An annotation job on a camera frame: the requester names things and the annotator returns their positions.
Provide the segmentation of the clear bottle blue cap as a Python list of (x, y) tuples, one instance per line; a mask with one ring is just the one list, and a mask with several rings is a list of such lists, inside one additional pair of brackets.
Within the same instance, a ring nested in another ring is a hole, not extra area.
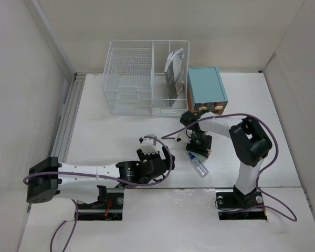
[(207, 168), (201, 163), (201, 161), (191, 152), (187, 153), (188, 157), (190, 158), (194, 169), (196, 170), (196, 172), (198, 173), (198, 175), (201, 178), (204, 178), (207, 174), (208, 174), (208, 170)]

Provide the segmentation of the teal orange drawer box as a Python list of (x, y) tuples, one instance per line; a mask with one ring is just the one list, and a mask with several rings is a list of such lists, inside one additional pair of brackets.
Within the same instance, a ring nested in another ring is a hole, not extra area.
[(228, 97), (218, 67), (189, 68), (187, 74), (187, 103), (191, 112), (208, 110), (223, 114)]

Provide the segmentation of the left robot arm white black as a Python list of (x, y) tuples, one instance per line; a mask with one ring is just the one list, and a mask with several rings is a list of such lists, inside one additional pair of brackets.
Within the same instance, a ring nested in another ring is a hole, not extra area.
[(106, 190), (153, 186), (164, 181), (175, 168), (175, 157), (168, 148), (145, 154), (137, 150), (137, 161), (122, 161), (102, 166), (79, 166), (60, 163), (48, 157), (31, 167), (23, 179), (27, 185), (26, 201), (30, 204), (67, 198), (102, 208), (107, 202)]

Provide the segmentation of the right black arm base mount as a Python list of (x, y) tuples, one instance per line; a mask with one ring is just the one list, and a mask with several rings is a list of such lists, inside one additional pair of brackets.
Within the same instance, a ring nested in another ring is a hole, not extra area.
[(249, 194), (242, 194), (235, 186), (217, 190), (215, 207), (221, 221), (267, 220), (262, 193), (256, 188)]

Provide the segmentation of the grey white manual booklet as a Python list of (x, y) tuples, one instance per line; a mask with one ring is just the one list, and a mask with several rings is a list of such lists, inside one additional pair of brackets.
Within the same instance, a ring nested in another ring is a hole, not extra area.
[(167, 103), (169, 107), (173, 106), (175, 100), (183, 91), (183, 60), (184, 49), (180, 48), (176, 51), (170, 51), (165, 63), (164, 75), (167, 86)]

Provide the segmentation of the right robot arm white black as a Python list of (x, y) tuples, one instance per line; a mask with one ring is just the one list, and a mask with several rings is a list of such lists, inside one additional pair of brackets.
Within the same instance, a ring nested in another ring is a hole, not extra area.
[(207, 132), (231, 139), (240, 160), (239, 174), (233, 187), (233, 201), (244, 207), (251, 202), (257, 186), (256, 179), (272, 142), (259, 121), (247, 116), (237, 122), (231, 117), (215, 118), (209, 111), (194, 114), (187, 111), (181, 115), (180, 123), (191, 130), (186, 149), (208, 158), (211, 153), (212, 137)]

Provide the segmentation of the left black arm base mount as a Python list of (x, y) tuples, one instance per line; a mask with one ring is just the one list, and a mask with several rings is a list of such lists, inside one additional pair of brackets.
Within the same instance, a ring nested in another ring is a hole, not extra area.
[(80, 221), (121, 221), (123, 218), (124, 189), (97, 186), (92, 203), (78, 203), (75, 217)]

